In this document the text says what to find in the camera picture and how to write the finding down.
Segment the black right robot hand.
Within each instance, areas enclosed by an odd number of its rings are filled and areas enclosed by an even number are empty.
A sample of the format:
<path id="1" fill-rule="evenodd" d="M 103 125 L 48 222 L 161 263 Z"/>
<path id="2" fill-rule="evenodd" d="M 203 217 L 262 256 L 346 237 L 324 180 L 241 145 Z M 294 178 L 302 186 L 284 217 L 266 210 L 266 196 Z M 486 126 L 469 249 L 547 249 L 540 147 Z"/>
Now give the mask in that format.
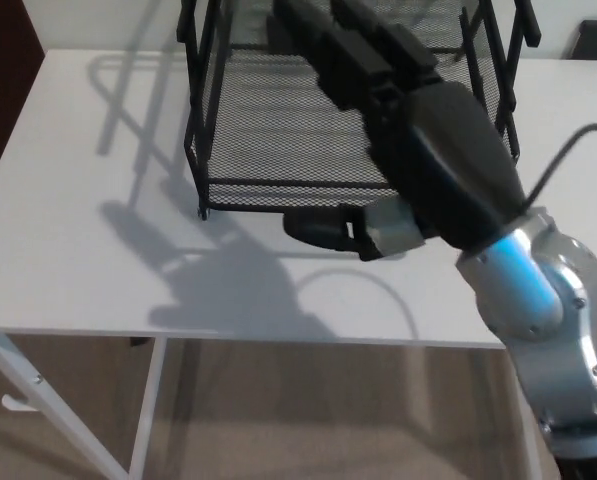
<path id="1" fill-rule="evenodd" d="M 515 162 L 484 106 L 438 73 L 407 28 L 361 1 L 334 1 L 328 11 L 277 1 L 273 13 L 325 96 L 360 115 L 368 155 L 392 191 L 362 207 L 290 210 L 283 228 L 291 238 L 364 261 L 434 237 L 476 252 L 526 212 Z"/>

